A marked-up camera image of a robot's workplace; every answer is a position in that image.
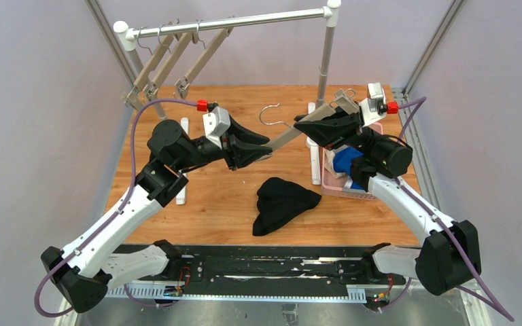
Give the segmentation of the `black underwear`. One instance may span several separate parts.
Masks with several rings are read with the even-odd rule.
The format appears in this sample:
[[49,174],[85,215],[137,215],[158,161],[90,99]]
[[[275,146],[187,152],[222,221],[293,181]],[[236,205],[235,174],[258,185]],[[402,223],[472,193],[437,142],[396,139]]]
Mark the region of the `black underwear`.
[[277,231],[321,201],[320,194],[279,177],[267,179],[258,189],[257,196],[258,216],[252,226],[253,236]]

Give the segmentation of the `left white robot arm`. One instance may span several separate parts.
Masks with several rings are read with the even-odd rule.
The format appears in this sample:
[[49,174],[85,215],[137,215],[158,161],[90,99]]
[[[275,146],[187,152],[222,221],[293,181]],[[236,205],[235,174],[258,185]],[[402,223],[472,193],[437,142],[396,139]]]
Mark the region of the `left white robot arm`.
[[150,157],[132,172],[124,195],[92,227],[59,249],[49,247],[41,261],[71,309],[93,309],[107,293],[146,276],[176,276],[181,254],[159,240],[134,253],[114,251],[145,220],[158,213],[188,184],[187,173],[218,160],[232,170],[271,154],[269,138],[231,117],[204,115],[205,134],[192,139],[176,120],[158,123],[147,142]]

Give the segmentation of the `beige hanger of blue underwear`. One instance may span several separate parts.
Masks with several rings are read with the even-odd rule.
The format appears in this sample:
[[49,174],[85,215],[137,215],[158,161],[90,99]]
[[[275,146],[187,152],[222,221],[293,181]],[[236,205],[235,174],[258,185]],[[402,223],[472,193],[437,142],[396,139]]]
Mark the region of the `beige hanger of blue underwear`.
[[213,55],[217,52],[224,40],[232,33],[233,28],[228,27],[221,29],[213,39],[205,46],[201,55],[196,59],[196,62],[188,69],[188,71],[175,83],[175,91],[173,96],[175,98],[186,99],[189,93],[190,86],[201,73],[205,65],[211,60]]

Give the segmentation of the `blue white underwear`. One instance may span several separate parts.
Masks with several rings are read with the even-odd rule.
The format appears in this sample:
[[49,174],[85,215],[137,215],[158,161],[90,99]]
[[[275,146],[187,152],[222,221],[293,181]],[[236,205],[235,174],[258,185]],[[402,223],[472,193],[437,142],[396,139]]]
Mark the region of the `blue white underwear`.
[[341,150],[337,151],[335,159],[334,159],[334,169],[336,172],[344,172],[346,173],[347,180],[344,184],[345,189],[353,189],[355,191],[364,191],[364,188],[353,181],[351,178],[351,163],[355,158],[360,158],[363,156],[363,153],[356,150],[354,147],[344,147]]

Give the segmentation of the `grey beige underwear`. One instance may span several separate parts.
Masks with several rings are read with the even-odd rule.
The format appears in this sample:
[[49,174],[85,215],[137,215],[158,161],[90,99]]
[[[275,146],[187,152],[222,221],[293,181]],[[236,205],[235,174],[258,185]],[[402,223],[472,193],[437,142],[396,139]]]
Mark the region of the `grey beige underwear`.
[[335,171],[335,169],[334,169],[335,156],[336,156],[335,150],[325,149],[324,150],[324,158],[325,158],[324,167],[335,179],[340,179],[341,177],[344,177],[346,175],[346,173]]

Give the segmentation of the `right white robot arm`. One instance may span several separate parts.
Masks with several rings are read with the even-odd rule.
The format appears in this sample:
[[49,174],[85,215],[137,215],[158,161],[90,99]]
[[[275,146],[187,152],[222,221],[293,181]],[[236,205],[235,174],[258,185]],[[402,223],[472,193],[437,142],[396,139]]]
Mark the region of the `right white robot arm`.
[[315,121],[298,117],[294,127],[325,149],[347,145],[358,151],[346,170],[352,181],[385,203],[421,245],[410,249],[381,243],[370,248],[363,257],[367,278],[397,274],[417,279],[433,295],[470,280],[483,282],[476,227],[438,210],[402,178],[412,161],[408,144],[363,126],[355,113]]

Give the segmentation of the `beige hanger of black underwear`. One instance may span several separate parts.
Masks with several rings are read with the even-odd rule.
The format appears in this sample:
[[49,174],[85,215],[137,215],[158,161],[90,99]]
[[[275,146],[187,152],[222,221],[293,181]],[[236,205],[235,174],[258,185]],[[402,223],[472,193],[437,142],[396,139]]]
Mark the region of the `beige hanger of black underwear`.
[[305,135],[321,147],[339,144],[344,138],[352,137],[363,126],[362,110],[353,99],[355,90],[340,89],[334,98],[306,114],[283,132],[271,139],[266,146],[277,151],[300,135]]

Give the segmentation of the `beige hanger of grey underwear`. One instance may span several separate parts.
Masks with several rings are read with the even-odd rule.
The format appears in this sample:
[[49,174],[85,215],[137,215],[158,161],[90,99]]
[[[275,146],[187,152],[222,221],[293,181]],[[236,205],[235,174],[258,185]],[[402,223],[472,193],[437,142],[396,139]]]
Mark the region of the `beige hanger of grey underwear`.
[[167,35],[164,44],[158,39],[159,45],[141,70],[141,75],[145,79],[143,81],[143,92],[148,101],[152,101],[157,97],[160,87],[190,42],[192,42],[192,39],[191,33]]

